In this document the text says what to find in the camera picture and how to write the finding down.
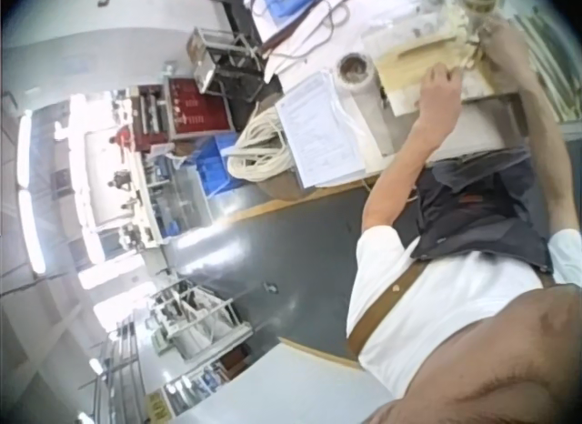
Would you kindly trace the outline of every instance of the blue plastic crate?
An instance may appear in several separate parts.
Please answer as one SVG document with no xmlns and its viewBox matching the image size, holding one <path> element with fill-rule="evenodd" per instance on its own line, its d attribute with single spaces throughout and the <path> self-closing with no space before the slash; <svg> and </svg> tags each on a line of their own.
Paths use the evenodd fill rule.
<svg viewBox="0 0 582 424">
<path fill-rule="evenodd" d="M 243 180 L 233 178 L 226 169 L 226 158 L 221 150 L 236 143 L 237 133 L 228 133 L 210 137 L 194 155 L 196 169 L 202 180 L 202 187 L 207 197 L 241 187 Z"/>
</svg>

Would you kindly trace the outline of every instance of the coiled white cable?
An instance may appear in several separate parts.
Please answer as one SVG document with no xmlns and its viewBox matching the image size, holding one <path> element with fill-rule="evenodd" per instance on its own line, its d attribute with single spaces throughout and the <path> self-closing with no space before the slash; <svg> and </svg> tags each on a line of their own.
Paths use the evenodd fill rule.
<svg viewBox="0 0 582 424">
<path fill-rule="evenodd" d="M 254 113 L 236 144 L 224 154 L 228 156 L 230 175 L 253 183 L 277 176 L 294 165 L 274 106 L 259 115 Z"/>
</svg>

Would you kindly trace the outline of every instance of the black apron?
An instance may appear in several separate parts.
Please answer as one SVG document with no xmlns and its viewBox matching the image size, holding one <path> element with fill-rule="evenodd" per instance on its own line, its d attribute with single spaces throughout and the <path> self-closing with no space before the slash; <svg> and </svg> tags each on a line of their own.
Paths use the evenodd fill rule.
<svg viewBox="0 0 582 424">
<path fill-rule="evenodd" d="M 461 168 L 466 162 L 454 162 Z M 460 189 L 441 183 L 436 168 L 423 171 L 416 183 L 420 242 L 412 258 L 480 251 L 524 261 L 553 274 L 547 242 L 533 228 L 523 195 L 534 184 L 530 158 L 472 181 Z"/>
</svg>

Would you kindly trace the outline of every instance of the floor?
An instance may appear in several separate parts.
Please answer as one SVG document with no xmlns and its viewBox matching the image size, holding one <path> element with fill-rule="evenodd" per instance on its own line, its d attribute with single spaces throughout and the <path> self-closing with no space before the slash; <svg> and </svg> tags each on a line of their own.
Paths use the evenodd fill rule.
<svg viewBox="0 0 582 424">
<path fill-rule="evenodd" d="M 247 13 L 237 3 L 231 14 L 233 24 L 256 36 Z M 245 115 L 236 117 L 244 121 Z M 582 141 L 569 144 L 568 149 L 582 216 Z M 215 217 L 227 215 L 264 201 L 262 195 L 254 187 L 238 189 L 211 201 L 212 212 Z M 172 240 L 166 257 L 181 274 L 222 297 L 236 299 L 241 316 L 256 330 L 249 342 L 255 358 L 271 349 L 279 337 L 351 358 L 346 349 L 346 316 L 366 198 L 367 192 L 361 188 L 203 235 L 186 234 Z M 532 189 L 528 199 L 536 227 L 547 234 L 539 189 Z M 417 236 L 415 207 L 410 205 L 396 223 L 405 245 Z"/>
</svg>

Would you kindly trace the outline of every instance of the wire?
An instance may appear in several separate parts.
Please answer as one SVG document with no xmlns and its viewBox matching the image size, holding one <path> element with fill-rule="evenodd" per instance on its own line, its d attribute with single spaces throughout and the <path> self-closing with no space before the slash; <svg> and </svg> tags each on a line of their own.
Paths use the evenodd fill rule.
<svg viewBox="0 0 582 424">
<path fill-rule="evenodd" d="M 245 131 L 226 155 L 230 175 L 252 183 L 277 176 L 294 165 L 274 106 L 260 115 L 253 114 Z"/>
<path fill-rule="evenodd" d="M 326 3 L 327 7 L 329 8 L 329 11 L 327 12 L 327 17 L 325 18 L 325 19 L 329 19 L 329 34 L 327 35 L 326 40 L 323 40 L 323 41 L 319 42 L 318 44 L 312 46 L 303 54 L 290 55 L 290 54 L 279 54 L 279 53 L 271 52 L 268 56 L 288 58 L 290 60 L 302 60 L 302 59 L 306 58 L 307 56 L 309 56 L 311 53 L 313 53 L 316 49 L 320 48 L 321 46 L 323 46 L 327 42 L 329 42 L 331 40 L 331 38 L 333 37 L 334 32 L 336 31 L 336 24 L 334 23 L 334 19 L 333 19 L 334 9 L 332 8 L 331 4 L 329 4 L 329 2 L 327 2 L 327 1 L 323 1 L 323 2 Z M 347 22 L 347 19 L 344 18 L 344 20 L 342 21 L 341 24 L 343 25 L 346 22 Z"/>
</svg>

